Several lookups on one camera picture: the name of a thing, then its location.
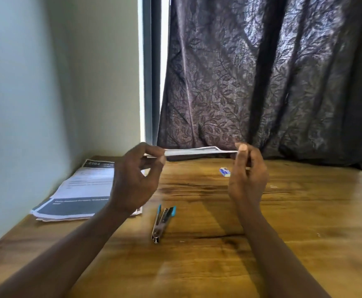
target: wooden table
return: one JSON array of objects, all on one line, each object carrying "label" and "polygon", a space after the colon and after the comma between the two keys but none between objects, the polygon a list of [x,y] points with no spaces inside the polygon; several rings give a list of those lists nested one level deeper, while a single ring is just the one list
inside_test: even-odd
[{"label": "wooden table", "polygon": [[[268,222],[333,297],[362,298],[362,171],[267,164]],[[69,297],[264,297],[220,167],[231,160],[167,163],[144,213],[117,230]],[[177,215],[155,245],[160,203]],[[80,224],[28,215],[0,240],[0,283]]]}]

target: wooden tabletop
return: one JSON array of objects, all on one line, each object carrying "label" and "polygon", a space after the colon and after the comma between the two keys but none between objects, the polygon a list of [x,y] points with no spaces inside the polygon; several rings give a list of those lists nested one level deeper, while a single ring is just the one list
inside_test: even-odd
[{"label": "wooden tabletop", "polygon": [[[362,298],[362,171],[267,165],[268,222],[330,295]],[[265,297],[220,167],[231,160],[167,163],[143,214],[115,232],[69,297]],[[160,203],[177,214],[154,244]],[[81,223],[28,215],[0,240],[0,283]]]}]

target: blue and white eraser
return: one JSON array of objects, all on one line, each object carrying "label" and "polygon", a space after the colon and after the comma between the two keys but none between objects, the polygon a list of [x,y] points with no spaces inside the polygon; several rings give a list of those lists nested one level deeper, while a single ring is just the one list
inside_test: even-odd
[{"label": "blue and white eraser", "polygon": [[230,177],[231,176],[231,172],[228,170],[228,168],[226,167],[221,167],[219,169],[219,172],[224,176],[224,177]]}]

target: curtain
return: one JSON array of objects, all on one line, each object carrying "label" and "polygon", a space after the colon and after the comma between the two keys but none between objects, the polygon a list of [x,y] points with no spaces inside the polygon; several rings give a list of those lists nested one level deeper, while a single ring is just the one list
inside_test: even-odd
[{"label": "curtain", "polygon": [[362,0],[172,0],[170,23],[159,146],[362,162]]}]

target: person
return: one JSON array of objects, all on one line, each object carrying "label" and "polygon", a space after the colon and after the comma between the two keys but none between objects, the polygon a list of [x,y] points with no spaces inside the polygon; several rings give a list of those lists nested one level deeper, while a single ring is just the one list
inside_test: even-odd
[{"label": "person", "polygon": [[[228,193],[262,272],[270,297],[330,297],[279,238],[260,211],[268,171],[260,151],[237,143]],[[156,158],[146,158],[144,154]],[[251,169],[247,162],[251,159]],[[111,197],[91,219],[0,285],[4,297],[62,297],[117,228],[156,191],[164,150],[140,143],[116,163]],[[141,169],[150,168],[144,176]]]}]

